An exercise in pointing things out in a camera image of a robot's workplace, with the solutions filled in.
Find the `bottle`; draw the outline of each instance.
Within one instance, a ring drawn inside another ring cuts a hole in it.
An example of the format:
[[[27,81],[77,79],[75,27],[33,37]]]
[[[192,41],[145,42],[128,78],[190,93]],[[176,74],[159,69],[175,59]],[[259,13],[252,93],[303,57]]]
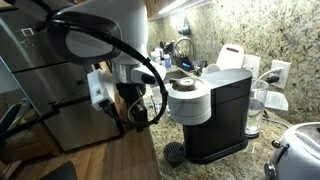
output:
[[[169,54],[163,55],[166,69],[171,69],[171,59]]]
[[[152,51],[151,52],[151,60],[155,63],[161,64],[160,52]]]

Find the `granite backsplash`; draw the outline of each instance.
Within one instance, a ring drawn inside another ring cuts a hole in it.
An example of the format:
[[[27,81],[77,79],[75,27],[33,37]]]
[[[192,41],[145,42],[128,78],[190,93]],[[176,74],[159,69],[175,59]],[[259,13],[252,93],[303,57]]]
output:
[[[285,94],[289,111],[275,111],[291,123],[320,121],[320,1],[214,0],[149,21],[148,52],[160,41],[177,40],[187,17],[197,59],[215,63],[222,46],[239,44],[262,58],[260,75],[273,59],[291,62]]]

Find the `robotic arm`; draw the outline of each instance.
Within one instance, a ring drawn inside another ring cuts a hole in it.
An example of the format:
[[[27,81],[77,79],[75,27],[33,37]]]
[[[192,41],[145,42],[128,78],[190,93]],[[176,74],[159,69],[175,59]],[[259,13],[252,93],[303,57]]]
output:
[[[167,104],[168,92],[162,81],[166,70],[145,58],[148,22],[143,0],[87,0],[77,5],[65,0],[5,1],[41,21],[38,29],[46,28],[53,49],[67,61],[90,65],[111,60],[112,77],[101,70],[88,74],[96,110],[110,109],[116,83],[129,112],[136,111],[132,116],[140,121],[129,121],[130,125],[141,130],[158,122]],[[138,100],[144,94],[145,84],[155,83],[160,86],[163,103],[160,113],[148,121],[141,116],[141,111],[146,115],[146,110],[141,109]],[[116,119],[110,111],[107,113]]]

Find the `black coffee machine base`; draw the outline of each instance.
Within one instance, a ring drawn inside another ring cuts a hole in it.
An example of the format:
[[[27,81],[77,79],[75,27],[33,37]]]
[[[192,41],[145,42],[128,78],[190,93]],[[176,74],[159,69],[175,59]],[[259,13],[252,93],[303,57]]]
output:
[[[188,152],[187,152],[187,159],[190,162],[195,164],[208,164],[218,159],[224,158],[228,155],[231,155],[233,153],[236,153],[238,151],[241,151],[245,149],[247,145],[248,145],[248,138],[244,138],[244,140],[241,143],[231,146],[230,148],[224,149],[220,152],[214,153],[204,158],[192,157],[191,155],[188,155]]]

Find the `kitchen sink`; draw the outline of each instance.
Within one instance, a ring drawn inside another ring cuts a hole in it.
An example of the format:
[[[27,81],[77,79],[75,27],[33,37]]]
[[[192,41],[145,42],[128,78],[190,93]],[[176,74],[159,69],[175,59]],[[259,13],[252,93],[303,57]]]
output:
[[[186,73],[184,73],[181,70],[167,72],[166,77],[163,80],[163,83],[164,83],[164,85],[166,87],[168,87],[168,86],[170,86],[169,80],[171,78],[181,79],[181,78],[184,78],[184,77],[190,77],[190,76],[188,76]],[[152,89],[153,96],[155,98],[161,98],[160,87],[158,85],[150,85],[150,86],[151,86],[151,89]]]

